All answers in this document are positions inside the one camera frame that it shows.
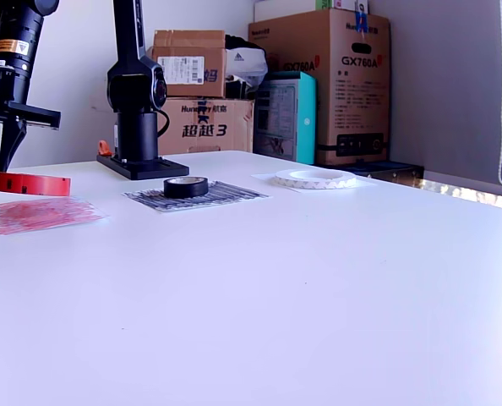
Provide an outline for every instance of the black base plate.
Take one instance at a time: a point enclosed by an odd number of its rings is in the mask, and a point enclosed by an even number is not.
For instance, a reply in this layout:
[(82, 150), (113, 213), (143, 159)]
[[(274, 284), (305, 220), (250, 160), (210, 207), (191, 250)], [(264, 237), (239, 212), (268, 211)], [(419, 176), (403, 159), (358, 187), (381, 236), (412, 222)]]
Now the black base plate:
[(122, 163), (116, 158), (98, 155), (97, 161), (131, 180), (176, 178), (189, 175), (188, 167), (162, 158), (147, 162)]

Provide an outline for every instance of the orange object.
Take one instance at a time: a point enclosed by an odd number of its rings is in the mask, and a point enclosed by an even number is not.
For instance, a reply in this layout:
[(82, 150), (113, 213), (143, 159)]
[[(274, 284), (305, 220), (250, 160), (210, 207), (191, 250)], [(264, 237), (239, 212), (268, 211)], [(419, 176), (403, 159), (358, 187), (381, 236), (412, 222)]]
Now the orange object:
[(69, 196), (71, 179), (0, 172), (0, 192), (21, 195)]
[(110, 146), (104, 140), (99, 141), (99, 155), (100, 156), (112, 156), (112, 152), (110, 151)]

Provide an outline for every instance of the cardboard box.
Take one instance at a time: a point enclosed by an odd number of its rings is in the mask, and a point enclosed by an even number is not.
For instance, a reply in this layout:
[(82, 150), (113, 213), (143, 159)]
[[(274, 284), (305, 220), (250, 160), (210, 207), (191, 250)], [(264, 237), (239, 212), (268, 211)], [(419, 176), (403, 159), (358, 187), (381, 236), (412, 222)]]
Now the cardboard box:
[[(253, 101), (169, 98), (163, 111), (170, 118), (170, 127), (159, 138), (162, 155), (253, 152)], [(166, 119), (159, 114), (159, 129), (165, 123)]]
[(338, 8), (349, 11), (360, 10), (368, 13), (368, 0), (264, 0), (254, 5), (254, 21), (279, 19), (287, 15), (308, 13), (325, 8)]
[(169, 96), (224, 97), (225, 31), (156, 31), (153, 58)]
[(317, 80), (318, 164), (388, 159), (390, 23), (369, 15), (368, 27), (357, 32), (355, 14), (335, 9), (249, 26), (270, 71), (301, 70)]

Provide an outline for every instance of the orange label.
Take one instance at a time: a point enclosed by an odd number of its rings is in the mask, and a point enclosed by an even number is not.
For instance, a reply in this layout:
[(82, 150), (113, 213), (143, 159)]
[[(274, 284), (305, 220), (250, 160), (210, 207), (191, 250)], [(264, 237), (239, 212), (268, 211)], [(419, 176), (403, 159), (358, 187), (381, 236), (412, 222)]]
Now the orange label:
[(26, 41), (0, 40), (0, 52), (12, 52), (27, 57), (30, 51), (30, 44)]

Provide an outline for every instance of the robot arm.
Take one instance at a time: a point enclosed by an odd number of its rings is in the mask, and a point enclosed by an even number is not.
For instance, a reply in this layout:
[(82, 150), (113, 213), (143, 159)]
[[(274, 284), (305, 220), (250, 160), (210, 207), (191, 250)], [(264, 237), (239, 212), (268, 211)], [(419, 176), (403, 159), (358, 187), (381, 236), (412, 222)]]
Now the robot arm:
[[(146, 57), (141, 0), (113, 0), (118, 61), (108, 72), (108, 100), (118, 116), (117, 154), (98, 161), (132, 179), (188, 174), (159, 157), (157, 116), (166, 100), (159, 64)], [(0, 0), (0, 172), (6, 172), (28, 124), (59, 129), (59, 112), (28, 106), (44, 18), (59, 0)]]
[(6, 172), (27, 123), (59, 128), (60, 113), (27, 106), (44, 17), (59, 0), (0, 0), (0, 172)]

